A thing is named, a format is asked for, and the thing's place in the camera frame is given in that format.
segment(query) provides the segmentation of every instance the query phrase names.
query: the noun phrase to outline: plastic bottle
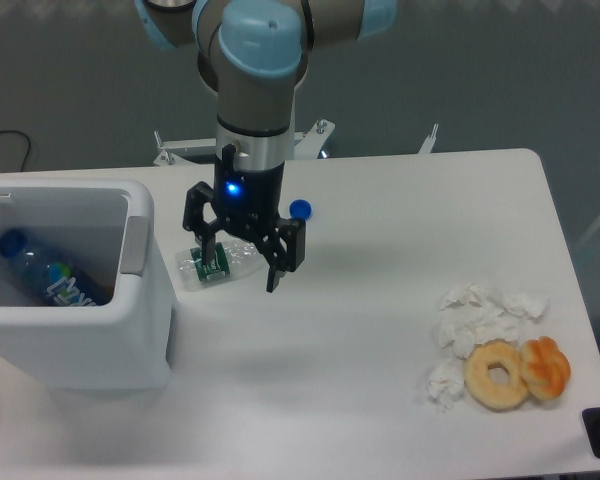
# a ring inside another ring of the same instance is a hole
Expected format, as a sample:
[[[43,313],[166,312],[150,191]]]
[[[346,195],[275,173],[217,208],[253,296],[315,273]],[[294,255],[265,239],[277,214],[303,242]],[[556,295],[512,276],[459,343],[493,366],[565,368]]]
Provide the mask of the plastic bottle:
[[[49,306],[105,305],[111,295],[51,245],[18,229],[0,238],[0,254],[24,290]]]
[[[216,258],[208,266],[202,264],[202,250],[198,247],[176,254],[176,262],[187,290],[196,291],[244,278],[267,263],[253,244],[240,240],[218,242],[215,250]]]

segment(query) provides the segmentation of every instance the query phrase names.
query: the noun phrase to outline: bin handle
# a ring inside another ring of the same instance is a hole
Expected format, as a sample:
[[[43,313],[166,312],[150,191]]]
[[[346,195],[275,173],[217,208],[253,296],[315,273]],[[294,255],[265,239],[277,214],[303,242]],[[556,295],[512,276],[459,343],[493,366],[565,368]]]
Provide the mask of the bin handle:
[[[125,228],[120,273],[142,276],[151,240],[151,220],[148,217],[129,217]]]

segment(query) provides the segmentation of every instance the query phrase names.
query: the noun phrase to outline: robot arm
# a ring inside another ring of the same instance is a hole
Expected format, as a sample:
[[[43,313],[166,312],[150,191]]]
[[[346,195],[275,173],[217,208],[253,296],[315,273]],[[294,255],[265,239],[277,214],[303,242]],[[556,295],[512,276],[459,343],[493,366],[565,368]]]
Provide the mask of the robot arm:
[[[214,185],[189,190],[183,227],[205,263],[215,234],[252,242],[269,263],[267,291],[304,260],[304,220],[278,211],[284,162],[293,156],[294,90],[316,47],[388,28],[396,0],[136,0],[154,43],[196,41],[198,66],[218,94]],[[185,32],[183,19],[192,19]],[[216,218],[204,219],[209,203]]]

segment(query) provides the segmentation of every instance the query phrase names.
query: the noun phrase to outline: white table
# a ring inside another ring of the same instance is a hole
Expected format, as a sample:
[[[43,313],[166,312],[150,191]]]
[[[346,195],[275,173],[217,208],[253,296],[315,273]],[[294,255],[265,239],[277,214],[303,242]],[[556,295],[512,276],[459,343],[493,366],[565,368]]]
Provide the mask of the white table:
[[[161,391],[50,391],[0,359],[0,479],[444,479],[600,470],[581,411],[600,358],[539,159],[525,150],[289,162],[282,207],[310,200],[307,257],[186,292],[185,192],[208,166],[38,173],[133,178],[180,301]],[[540,292],[524,338],[571,361],[561,399],[493,413],[425,394],[445,356],[437,302],[466,282]]]

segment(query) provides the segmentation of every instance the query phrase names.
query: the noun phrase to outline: trash bin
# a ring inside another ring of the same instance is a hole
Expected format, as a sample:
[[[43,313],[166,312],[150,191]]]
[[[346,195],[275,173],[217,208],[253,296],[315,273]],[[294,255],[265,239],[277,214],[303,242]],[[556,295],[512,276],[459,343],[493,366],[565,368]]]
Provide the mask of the trash bin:
[[[165,385],[176,298],[153,234],[153,199],[135,181],[0,179],[0,237],[52,244],[113,291],[102,306],[33,303],[0,255],[0,356],[49,387]]]

